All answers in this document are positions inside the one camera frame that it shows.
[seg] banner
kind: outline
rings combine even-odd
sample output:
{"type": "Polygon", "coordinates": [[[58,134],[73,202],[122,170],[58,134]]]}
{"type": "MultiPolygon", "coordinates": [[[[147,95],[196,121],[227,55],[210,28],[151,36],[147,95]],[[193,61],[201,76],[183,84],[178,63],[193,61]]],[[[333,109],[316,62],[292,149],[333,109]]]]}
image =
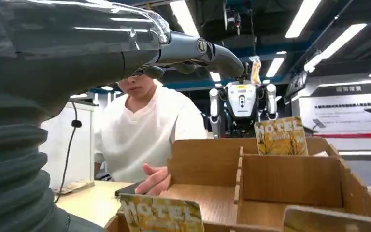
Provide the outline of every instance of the banner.
{"type": "Polygon", "coordinates": [[[299,98],[308,133],[327,138],[339,150],[371,150],[371,94],[299,98]]]}

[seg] wooden table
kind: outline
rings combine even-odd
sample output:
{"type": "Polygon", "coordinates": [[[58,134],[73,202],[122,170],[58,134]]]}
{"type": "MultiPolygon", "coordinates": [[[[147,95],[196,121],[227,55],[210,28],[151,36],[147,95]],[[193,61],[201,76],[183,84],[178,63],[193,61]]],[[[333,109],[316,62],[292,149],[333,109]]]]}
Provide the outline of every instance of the wooden table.
{"type": "Polygon", "coordinates": [[[93,187],[61,196],[57,206],[104,227],[120,208],[114,192],[128,185],[130,183],[95,181],[93,187]]]}

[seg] white robot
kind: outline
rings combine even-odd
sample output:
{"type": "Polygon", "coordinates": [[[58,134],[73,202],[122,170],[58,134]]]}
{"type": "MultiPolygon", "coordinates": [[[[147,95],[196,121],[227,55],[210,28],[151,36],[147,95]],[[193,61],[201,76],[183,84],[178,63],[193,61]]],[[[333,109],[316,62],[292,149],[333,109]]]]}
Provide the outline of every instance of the white robot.
{"type": "Polygon", "coordinates": [[[254,137],[254,123],[278,118],[276,86],[274,84],[255,86],[248,80],[248,68],[243,76],[228,83],[223,90],[210,90],[210,124],[214,139],[221,138],[220,108],[223,105],[227,115],[229,137],[254,137]],[[266,101],[259,108],[260,101],[266,101]]]}

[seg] yellow card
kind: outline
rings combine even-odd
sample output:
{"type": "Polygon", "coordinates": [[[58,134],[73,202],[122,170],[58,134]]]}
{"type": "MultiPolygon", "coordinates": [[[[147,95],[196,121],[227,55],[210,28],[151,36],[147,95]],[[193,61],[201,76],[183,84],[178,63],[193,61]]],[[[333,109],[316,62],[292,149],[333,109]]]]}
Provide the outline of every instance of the yellow card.
{"type": "Polygon", "coordinates": [[[260,155],[308,155],[300,117],[256,122],[254,127],[260,155]]]}
{"type": "Polygon", "coordinates": [[[120,202],[131,232],[204,232],[196,202],[123,193],[120,202]]]}

